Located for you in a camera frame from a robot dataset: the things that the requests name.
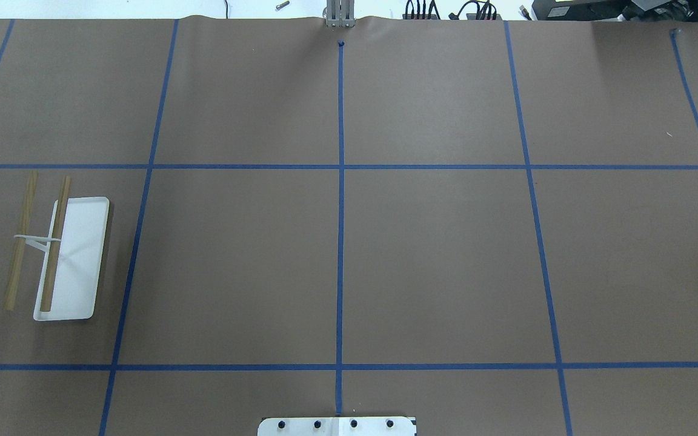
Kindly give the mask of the white towel rack with wooden bars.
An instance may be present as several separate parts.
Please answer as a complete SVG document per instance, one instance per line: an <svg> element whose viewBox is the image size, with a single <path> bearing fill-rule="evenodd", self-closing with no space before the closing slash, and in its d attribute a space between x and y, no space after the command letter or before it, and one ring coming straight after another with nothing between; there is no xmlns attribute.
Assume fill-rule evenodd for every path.
<svg viewBox="0 0 698 436"><path fill-rule="evenodd" d="M41 276L33 320L87 320L95 311L101 282L111 203L107 197L70 197L71 178L64 177L53 202L46 236L28 235L39 173L28 174L17 234L4 292L3 307L14 310L27 246L42 252Z"/></svg>

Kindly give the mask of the white mounting plate with bolts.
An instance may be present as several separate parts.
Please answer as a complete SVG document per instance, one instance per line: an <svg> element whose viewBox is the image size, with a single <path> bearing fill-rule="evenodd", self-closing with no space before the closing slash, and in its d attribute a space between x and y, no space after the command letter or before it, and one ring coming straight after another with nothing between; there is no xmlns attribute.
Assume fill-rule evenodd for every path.
<svg viewBox="0 0 698 436"><path fill-rule="evenodd" d="M404 416L275 417L261 420L258 435L416 435L416 419Z"/></svg>

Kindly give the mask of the black equipment box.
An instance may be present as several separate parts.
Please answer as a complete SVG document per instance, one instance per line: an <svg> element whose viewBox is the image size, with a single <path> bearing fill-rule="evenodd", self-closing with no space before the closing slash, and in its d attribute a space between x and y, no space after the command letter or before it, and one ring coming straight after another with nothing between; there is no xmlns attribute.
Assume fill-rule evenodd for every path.
<svg viewBox="0 0 698 436"><path fill-rule="evenodd" d="M532 1L539 21L698 22L698 1Z"/></svg>

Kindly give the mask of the grey metal bracket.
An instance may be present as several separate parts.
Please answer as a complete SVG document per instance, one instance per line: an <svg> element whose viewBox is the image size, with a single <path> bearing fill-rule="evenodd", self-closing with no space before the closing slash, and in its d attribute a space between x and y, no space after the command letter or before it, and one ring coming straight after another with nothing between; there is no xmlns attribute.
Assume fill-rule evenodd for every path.
<svg viewBox="0 0 698 436"><path fill-rule="evenodd" d="M352 28L356 25L354 0L328 0L324 19L328 28Z"/></svg>

